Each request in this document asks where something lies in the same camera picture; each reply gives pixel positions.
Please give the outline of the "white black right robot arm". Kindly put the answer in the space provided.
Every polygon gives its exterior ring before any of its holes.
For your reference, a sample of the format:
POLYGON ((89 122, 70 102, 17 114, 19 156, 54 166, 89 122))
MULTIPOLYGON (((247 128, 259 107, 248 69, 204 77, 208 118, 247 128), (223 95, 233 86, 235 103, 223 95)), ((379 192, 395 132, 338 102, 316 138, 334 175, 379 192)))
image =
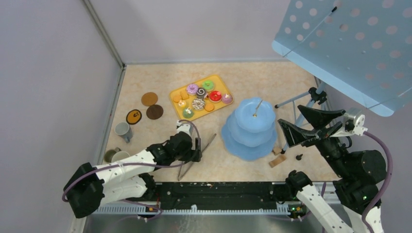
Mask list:
POLYGON ((280 119, 278 124, 287 145, 317 148, 338 176, 333 186, 350 223, 345 223, 336 214, 304 172, 289 173, 285 181, 286 196, 302 202, 327 232, 383 232, 380 200, 383 188, 378 184, 388 183, 390 159, 377 150, 349 152, 340 141, 342 137, 367 134, 365 115, 356 108, 325 111, 300 105, 298 109, 312 130, 280 119))

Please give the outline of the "purple frosted donut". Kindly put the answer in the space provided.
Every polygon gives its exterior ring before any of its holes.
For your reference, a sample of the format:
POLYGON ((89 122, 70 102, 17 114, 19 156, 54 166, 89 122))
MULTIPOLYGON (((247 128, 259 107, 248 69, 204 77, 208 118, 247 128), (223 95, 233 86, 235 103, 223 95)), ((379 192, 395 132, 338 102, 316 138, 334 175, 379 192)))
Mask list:
POLYGON ((195 96, 198 92, 198 89, 199 89, 199 86, 197 84, 191 83, 191 84, 187 85, 186 92, 190 96, 195 96))

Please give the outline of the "metal food tongs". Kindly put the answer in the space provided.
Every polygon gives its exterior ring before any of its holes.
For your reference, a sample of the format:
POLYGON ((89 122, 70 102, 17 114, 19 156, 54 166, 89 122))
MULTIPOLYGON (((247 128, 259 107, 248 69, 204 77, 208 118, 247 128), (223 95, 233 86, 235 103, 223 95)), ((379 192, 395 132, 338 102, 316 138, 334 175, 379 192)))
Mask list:
MULTIPOLYGON (((211 136, 211 138, 209 139, 209 141, 207 142, 207 144, 206 144, 203 148, 200 149, 199 155, 202 155, 202 153, 212 144, 212 142, 214 141, 214 139, 216 138, 216 136, 217 136, 216 133, 214 133, 214 134, 211 136)), ((185 175, 190 171, 190 169, 192 168, 193 165, 194 165, 194 162, 191 161, 191 162, 189 163, 189 165, 187 166, 187 169, 186 169, 184 172, 182 172, 183 166, 181 166, 181 167, 179 168, 179 172, 178 172, 178 175, 177 175, 177 180, 178 180, 179 182, 180 182, 180 181, 185 177, 185 175)))

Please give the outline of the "green frosted donut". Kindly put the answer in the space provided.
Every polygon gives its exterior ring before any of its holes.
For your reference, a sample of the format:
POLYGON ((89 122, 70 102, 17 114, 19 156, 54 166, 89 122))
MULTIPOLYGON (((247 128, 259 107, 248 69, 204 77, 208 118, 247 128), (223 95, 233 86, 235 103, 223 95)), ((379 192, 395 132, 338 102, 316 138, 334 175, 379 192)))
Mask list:
POLYGON ((211 92, 214 90, 215 88, 215 84, 212 80, 206 80, 204 82, 202 82, 202 88, 206 91, 206 92, 211 92))

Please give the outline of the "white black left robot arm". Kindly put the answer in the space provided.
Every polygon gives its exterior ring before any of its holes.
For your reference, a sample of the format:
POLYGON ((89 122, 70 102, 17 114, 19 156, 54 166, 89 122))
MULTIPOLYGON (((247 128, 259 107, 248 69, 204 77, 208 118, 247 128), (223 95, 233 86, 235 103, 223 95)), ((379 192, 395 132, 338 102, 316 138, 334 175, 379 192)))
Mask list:
POLYGON ((198 162, 201 139, 178 132, 163 143, 152 144, 141 152, 106 165, 85 163, 63 188, 62 200, 69 203, 76 218, 94 213, 100 206, 137 198, 148 201, 156 196, 151 172, 173 168, 175 161, 198 162))

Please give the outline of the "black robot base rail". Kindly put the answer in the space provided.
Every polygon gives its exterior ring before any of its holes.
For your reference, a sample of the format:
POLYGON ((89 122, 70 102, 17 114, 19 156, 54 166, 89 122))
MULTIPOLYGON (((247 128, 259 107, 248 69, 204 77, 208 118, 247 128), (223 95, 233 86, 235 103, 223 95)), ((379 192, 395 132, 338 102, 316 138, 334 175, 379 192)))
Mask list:
POLYGON ((151 201, 163 210, 274 210, 294 201, 289 188, 279 182, 163 182, 134 201, 151 201))

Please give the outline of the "red frosted donut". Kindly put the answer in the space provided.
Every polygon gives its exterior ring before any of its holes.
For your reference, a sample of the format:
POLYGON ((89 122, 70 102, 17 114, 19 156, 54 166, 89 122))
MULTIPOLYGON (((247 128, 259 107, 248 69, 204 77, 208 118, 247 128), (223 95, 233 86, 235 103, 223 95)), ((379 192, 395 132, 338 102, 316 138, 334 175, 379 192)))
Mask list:
POLYGON ((222 94, 220 91, 211 91, 208 94, 208 99, 213 103, 218 103, 222 100, 222 94))

